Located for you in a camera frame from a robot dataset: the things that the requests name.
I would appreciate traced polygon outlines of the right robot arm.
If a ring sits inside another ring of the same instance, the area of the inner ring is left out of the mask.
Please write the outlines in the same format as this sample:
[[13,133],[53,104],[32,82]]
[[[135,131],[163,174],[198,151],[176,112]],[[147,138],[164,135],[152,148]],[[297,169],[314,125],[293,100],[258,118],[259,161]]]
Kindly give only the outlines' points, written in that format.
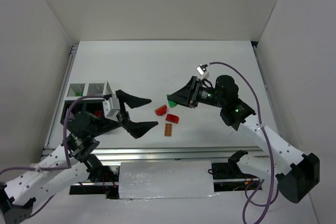
[[220,108],[220,117],[227,126],[252,140],[273,160],[274,170],[261,168],[260,177],[276,179],[280,193],[290,202],[299,203],[320,181],[318,156],[305,154],[262,124],[254,109],[238,97],[238,90],[235,80],[228,75],[217,77],[213,88],[192,76],[167,99],[188,108],[200,103]]

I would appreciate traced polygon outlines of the green square lego brick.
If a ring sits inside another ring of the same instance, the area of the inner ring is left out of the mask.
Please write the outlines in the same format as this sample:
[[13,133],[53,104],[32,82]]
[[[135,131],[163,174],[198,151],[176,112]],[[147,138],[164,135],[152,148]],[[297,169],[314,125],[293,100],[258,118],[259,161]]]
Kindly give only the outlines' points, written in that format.
[[174,108],[174,107],[177,106],[177,104],[175,102],[173,102],[171,100],[167,100],[167,101],[168,101],[169,107]]

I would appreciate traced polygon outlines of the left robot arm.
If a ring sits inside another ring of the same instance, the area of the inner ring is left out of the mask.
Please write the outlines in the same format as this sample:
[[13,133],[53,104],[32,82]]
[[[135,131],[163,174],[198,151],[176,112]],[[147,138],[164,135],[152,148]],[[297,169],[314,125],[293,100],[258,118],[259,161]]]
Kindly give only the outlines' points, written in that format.
[[30,167],[13,167],[1,171],[24,173],[1,183],[1,218],[5,223],[22,223],[32,217],[38,201],[74,183],[99,177],[101,162],[92,153],[98,147],[96,137],[120,127],[133,138],[140,138],[158,125],[157,121],[133,122],[126,111],[151,103],[122,90],[103,95],[86,95],[71,102],[67,109],[62,143],[45,159]]

